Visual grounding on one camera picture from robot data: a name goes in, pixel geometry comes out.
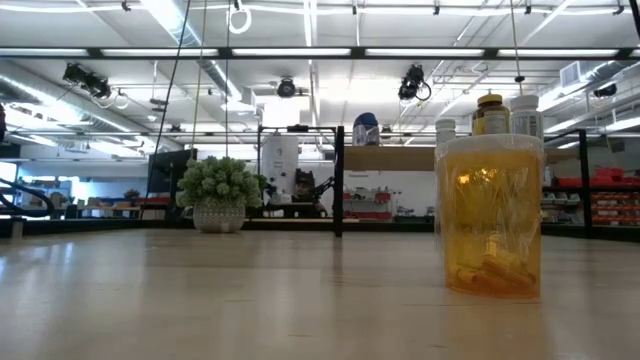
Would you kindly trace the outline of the orange pill bottle white cap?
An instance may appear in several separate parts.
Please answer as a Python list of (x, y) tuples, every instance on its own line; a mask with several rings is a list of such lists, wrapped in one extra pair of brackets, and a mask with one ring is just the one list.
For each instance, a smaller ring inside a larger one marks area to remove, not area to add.
[(446, 286), (479, 296), (538, 297), (542, 142), (471, 136), (438, 145), (434, 155)]

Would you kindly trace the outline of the large white labelled bottle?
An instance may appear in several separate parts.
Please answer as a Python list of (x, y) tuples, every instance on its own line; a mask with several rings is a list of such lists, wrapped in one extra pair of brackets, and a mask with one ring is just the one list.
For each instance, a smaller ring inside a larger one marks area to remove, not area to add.
[(543, 116), (538, 111), (539, 97), (520, 95), (510, 101), (510, 131), (543, 140)]

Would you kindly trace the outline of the blue cap medicine bottle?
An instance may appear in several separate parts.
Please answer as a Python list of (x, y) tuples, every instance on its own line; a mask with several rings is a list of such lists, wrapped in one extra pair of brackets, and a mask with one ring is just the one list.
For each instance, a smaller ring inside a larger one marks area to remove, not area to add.
[(356, 117), (352, 127), (353, 146), (378, 146), (380, 144), (379, 123), (371, 112)]

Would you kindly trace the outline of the small white pill bottle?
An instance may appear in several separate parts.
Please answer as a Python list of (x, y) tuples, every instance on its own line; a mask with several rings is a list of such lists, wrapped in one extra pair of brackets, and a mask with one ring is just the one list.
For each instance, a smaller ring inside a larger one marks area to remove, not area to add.
[(456, 138), (456, 121), (451, 118), (440, 118), (435, 122), (436, 140), (438, 143)]

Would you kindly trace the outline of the thin black background frame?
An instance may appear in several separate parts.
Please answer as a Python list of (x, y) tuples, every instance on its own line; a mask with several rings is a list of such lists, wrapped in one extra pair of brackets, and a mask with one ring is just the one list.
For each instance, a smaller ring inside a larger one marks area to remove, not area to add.
[(280, 133), (285, 136), (298, 138), (299, 156), (298, 168), (305, 172), (312, 171), (315, 183), (319, 185), (327, 178), (334, 178), (335, 166), (335, 134), (332, 127), (316, 127), (302, 124), (288, 126), (263, 126), (257, 130), (256, 142), (256, 174), (261, 181), (262, 210), (268, 218), (282, 217), (284, 219), (328, 219), (333, 215), (333, 199), (327, 200), (328, 195), (333, 194), (333, 187), (327, 190), (318, 203), (295, 202), (275, 204), (271, 202), (270, 195), (275, 191), (267, 184), (266, 178), (261, 173), (261, 153), (265, 140)]

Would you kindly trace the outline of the black table frame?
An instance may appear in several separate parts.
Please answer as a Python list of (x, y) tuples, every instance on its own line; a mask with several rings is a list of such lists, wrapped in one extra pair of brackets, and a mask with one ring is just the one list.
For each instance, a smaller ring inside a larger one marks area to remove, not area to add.
[[(71, 220), (25, 220), (22, 221), (23, 235), (54, 235), (66, 233), (95, 232), (129, 229), (194, 229), (191, 220), (132, 220), (132, 219), (71, 219)], [(248, 231), (326, 231), (334, 230), (331, 220), (314, 221), (261, 221), (245, 222), (243, 230)], [(431, 223), (359, 223), (342, 224), (346, 232), (394, 232), (394, 233), (434, 233)], [(580, 225), (543, 224), (541, 233), (547, 236), (621, 241), (640, 244), (640, 227), (593, 226), (590, 231)]]

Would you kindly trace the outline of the green potted plant white pot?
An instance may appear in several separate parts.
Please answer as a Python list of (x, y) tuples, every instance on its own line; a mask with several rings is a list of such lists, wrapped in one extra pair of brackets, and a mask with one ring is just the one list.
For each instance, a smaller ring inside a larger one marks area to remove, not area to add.
[(202, 233), (236, 233), (248, 208), (262, 204), (258, 178), (242, 160), (207, 157), (189, 160), (177, 183), (177, 202), (192, 208), (192, 220)]

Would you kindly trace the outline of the rack with red bins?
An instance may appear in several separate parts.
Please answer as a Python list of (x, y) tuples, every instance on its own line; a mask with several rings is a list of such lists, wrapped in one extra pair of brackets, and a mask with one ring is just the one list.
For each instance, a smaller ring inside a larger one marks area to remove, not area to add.
[(345, 218), (366, 221), (390, 221), (393, 217), (392, 194), (380, 189), (355, 188), (343, 194)]
[(586, 194), (581, 176), (557, 177), (546, 167), (542, 221), (582, 226), (588, 200), (592, 225), (640, 227), (640, 176), (627, 177), (621, 168), (597, 168), (589, 183)]

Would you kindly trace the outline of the black overhead beam with lights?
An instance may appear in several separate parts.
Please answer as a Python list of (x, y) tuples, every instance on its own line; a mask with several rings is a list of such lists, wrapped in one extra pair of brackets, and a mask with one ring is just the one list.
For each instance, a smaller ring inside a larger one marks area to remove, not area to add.
[(457, 48), (457, 47), (202, 47), (202, 48), (54, 48), (0, 47), (0, 59), (310, 59), (310, 60), (640, 60), (636, 48)]

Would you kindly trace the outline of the wooden shelf board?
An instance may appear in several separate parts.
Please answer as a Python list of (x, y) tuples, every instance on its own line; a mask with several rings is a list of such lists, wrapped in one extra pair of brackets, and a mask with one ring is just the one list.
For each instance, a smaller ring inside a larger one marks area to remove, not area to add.
[[(565, 160), (579, 158), (577, 149), (533, 149), (533, 150), (471, 150), (460, 155), (451, 151), (445, 160), (456, 160), (458, 165), (518, 165), (530, 162), (535, 167), (556, 164)], [(344, 169), (350, 171), (435, 171), (435, 148), (421, 147), (346, 147), (344, 150)]]

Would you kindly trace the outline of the black shelf side frame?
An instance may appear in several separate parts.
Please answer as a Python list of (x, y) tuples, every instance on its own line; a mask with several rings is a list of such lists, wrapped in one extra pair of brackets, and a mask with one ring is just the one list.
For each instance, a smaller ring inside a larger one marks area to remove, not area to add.
[(343, 126), (336, 128), (335, 134), (335, 166), (334, 166), (334, 200), (333, 200), (333, 232), (336, 238), (341, 238), (343, 234), (344, 220), (344, 140), (345, 131)]
[(591, 239), (593, 237), (593, 215), (592, 215), (592, 197), (591, 197), (591, 182), (590, 182), (590, 170), (589, 170), (589, 158), (588, 158), (588, 144), (587, 144), (587, 132), (584, 128), (572, 129), (558, 135), (545, 137), (545, 143), (553, 143), (561, 138), (568, 137), (569, 135), (578, 135), (578, 159), (580, 163), (580, 179), (581, 183), (578, 187), (560, 187), (555, 186), (554, 183), (550, 187), (544, 187), (543, 190), (547, 192), (569, 192), (576, 193), (580, 196), (583, 209), (583, 225), (582, 232), (583, 237)]

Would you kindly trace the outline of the white cylindrical tank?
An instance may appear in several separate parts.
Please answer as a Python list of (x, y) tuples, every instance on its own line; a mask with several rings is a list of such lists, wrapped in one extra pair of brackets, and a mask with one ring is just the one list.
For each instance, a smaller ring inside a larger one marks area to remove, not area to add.
[(275, 189), (270, 195), (272, 203), (292, 202), (296, 191), (298, 156), (297, 137), (276, 133), (265, 140), (261, 153), (261, 173), (267, 184)]

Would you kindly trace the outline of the black background monitor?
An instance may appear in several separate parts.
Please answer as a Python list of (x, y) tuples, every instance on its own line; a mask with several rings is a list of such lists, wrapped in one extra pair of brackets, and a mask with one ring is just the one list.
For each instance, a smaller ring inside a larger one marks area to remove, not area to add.
[(154, 153), (149, 157), (147, 187), (143, 208), (148, 205), (163, 205), (164, 219), (179, 217), (177, 205), (178, 181), (184, 177), (190, 160), (197, 158), (195, 148)]

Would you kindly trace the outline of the brown bottle yellow cap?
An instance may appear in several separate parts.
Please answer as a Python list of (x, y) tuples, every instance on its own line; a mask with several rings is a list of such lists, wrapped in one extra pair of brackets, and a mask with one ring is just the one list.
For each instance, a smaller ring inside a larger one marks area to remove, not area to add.
[(472, 116), (472, 135), (507, 134), (510, 132), (510, 111), (499, 94), (486, 94), (477, 99)]

